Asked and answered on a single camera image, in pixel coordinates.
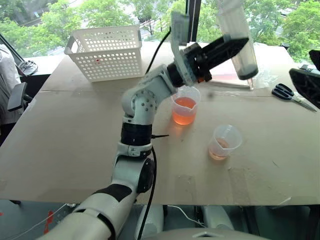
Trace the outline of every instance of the perforated basket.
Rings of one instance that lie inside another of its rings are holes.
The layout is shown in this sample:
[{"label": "perforated basket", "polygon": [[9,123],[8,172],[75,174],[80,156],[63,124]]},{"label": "perforated basket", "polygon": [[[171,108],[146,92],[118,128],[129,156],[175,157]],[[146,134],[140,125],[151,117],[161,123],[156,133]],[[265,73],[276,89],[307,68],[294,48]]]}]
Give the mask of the perforated basket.
[{"label": "perforated basket", "polygon": [[90,82],[143,76],[138,25],[72,32],[64,53]]}]

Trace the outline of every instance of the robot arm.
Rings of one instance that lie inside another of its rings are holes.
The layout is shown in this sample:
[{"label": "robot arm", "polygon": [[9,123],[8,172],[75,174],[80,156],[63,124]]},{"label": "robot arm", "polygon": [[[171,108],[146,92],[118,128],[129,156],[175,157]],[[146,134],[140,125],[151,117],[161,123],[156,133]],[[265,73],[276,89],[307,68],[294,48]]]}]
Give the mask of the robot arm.
[{"label": "robot arm", "polygon": [[41,240],[116,239],[137,196],[148,191],[154,176],[152,124],[160,103],[183,85],[209,81],[209,70],[234,57],[248,38],[221,37],[204,48],[197,43],[180,52],[180,60],[160,65],[122,98],[124,117],[111,184],[84,200]]}]

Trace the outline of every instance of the plastic measuring cup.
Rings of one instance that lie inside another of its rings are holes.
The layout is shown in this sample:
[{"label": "plastic measuring cup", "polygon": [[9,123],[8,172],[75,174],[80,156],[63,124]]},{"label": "plastic measuring cup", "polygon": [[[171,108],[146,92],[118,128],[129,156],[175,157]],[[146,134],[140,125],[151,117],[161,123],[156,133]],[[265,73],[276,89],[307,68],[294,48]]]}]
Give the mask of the plastic measuring cup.
[{"label": "plastic measuring cup", "polygon": [[196,118],[198,103],[201,100],[199,90],[193,86],[182,86],[171,99],[173,120],[180,125],[191,124]]},{"label": "plastic measuring cup", "polygon": [[232,125],[220,125],[209,142],[209,155],[214,160],[224,160],[242,144],[240,132]]}]

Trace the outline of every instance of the black cable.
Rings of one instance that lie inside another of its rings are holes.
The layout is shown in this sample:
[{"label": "black cable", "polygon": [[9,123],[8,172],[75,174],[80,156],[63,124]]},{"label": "black cable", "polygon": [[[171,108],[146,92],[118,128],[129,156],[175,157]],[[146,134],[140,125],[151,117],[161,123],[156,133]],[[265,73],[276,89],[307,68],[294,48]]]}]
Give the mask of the black cable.
[{"label": "black cable", "polygon": [[164,43],[164,41],[167,39],[167,37],[170,35],[171,33],[171,27],[169,27],[169,31],[166,33],[166,35],[163,37],[163,39],[161,40],[161,42],[159,43],[158,47],[156,48],[154,54],[153,54],[153,57],[151,59],[151,62],[149,63],[149,66],[148,66],[148,69],[146,70],[145,74],[147,74],[151,68],[151,65],[154,63],[154,60],[156,58],[156,55],[161,47],[161,45]]},{"label": "black cable", "polygon": [[153,146],[152,146],[152,148],[151,148],[151,151],[152,151],[153,161],[154,161],[154,173],[153,173],[152,188],[151,188],[149,201],[148,201],[148,204],[147,204],[146,209],[145,209],[144,217],[143,217],[143,220],[142,220],[142,223],[141,223],[141,227],[140,227],[140,231],[139,231],[139,235],[138,235],[137,240],[141,240],[142,233],[143,233],[143,231],[144,231],[144,227],[145,227],[145,224],[146,224],[148,212],[149,212],[149,209],[150,209],[150,206],[151,206],[152,198],[154,197],[155,186],[156,186],[156,179],[157,179],[157,156],[156,156],[156,152],[155,152],[155,149],[154,149]]}]

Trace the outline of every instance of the orange liquid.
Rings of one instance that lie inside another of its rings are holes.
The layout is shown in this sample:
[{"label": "orange liquid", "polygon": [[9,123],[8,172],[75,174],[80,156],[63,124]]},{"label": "orange liquid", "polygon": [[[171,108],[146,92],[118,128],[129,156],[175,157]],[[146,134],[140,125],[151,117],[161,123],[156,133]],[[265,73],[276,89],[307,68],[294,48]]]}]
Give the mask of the orange liquid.
[{"label": "orange liquid", "polygon": [[[196,105],[196,102],[189,97],[179,97],[175,100],[175,102],[176,102],[176,104],[178,104],[180,106],[187,107],[190,109],[192,109]],[[195,120],[196,113],[194,113],[190,116],[183,116],[183,115],[176,113],[175,111],[172,111],[172,118],[177,124],[188,125],[188,124],[191,124]]]},{"label": "orange liquid", "polygon": [[[221,145],[221,147],[223,147],[224,149],[227,149],[227,148],[229,147],[229,144],[228,144],[225,140],[223,140],[223,139],[221,139],[221,138],[217,138],[216,141],[217,141],[217,142]],[[228,157],[228,156],[219,156],[219,155],[215,154],[214,152],[211,152],[210,149],[209,149],[209,155],[210,155],[210,157],[211,157],[212,159],[218,160],[218,161],[225,160],[225,159]]]}]

